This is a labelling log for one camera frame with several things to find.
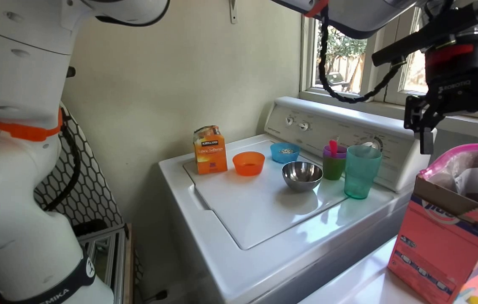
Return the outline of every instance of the blue bowl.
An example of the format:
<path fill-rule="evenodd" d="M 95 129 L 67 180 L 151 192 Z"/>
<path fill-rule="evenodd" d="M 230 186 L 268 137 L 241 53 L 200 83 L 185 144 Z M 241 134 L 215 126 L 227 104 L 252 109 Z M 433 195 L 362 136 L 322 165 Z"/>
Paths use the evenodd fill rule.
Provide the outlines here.
<path fill-rule="evenodd" d="M 274 163 L 288 165 L 288 163 L 295 163 L 300 159 L 301 149 L 293 144 L 281 143 L 281 144 L 271 146 L 271 153 L 273 153 Z"/>

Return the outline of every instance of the orange box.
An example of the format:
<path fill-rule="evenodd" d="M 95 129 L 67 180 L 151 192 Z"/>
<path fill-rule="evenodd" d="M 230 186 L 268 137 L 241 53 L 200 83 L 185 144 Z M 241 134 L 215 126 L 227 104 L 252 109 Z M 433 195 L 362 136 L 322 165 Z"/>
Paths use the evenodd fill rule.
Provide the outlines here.
<path fill-rule="evenodd" d="M 225 139 L 217 126 L 198 129 L 193 139 L 198 175 L 225 173 L 227 153 Z"/>
<path fill-rule="evenodd" d="M 428 303 L 478 288 L 478 202 L 416 180 L 389 269 Z"/>

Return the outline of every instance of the cream wall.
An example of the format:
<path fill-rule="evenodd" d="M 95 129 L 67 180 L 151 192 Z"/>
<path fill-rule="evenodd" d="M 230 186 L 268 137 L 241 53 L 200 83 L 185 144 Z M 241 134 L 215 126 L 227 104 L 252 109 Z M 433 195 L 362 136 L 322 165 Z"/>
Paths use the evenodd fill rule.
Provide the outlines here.
<path fill-rule="evenodd" d="M 300 16 L 271 0 L 237 0 L 237 14 L 232 26 L 229 0 L 173 0 L 153 28 L 95 21 L 78 38 L 63 100 L 136 225 L 148 293 L 180 271 L 156 165 L 192 153 L 202 126 L 254 136 L 266 105 L 300 90 Z"/>

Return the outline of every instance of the stainless steel bowl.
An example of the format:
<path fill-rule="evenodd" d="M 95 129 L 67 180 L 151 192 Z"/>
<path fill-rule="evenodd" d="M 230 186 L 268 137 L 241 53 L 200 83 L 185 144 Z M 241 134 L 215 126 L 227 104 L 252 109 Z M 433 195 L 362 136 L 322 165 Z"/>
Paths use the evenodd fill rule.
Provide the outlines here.
<path fill-rule="evenodd" d="M 288 186 L 295 192 L 312 192 L 323 180 L 323 170 L 312 163 L 290 163 L 283 168 Z"/>

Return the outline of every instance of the pink box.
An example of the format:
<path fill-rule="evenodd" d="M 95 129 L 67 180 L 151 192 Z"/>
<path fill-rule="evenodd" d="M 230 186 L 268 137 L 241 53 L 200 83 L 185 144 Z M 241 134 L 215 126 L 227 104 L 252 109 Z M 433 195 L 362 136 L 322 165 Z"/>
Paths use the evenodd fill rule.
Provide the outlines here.
<path fill-rule="evenodd" d="M 428 303 L 478 288 L 478 202 L 416 180 L 389 269 Z"/>

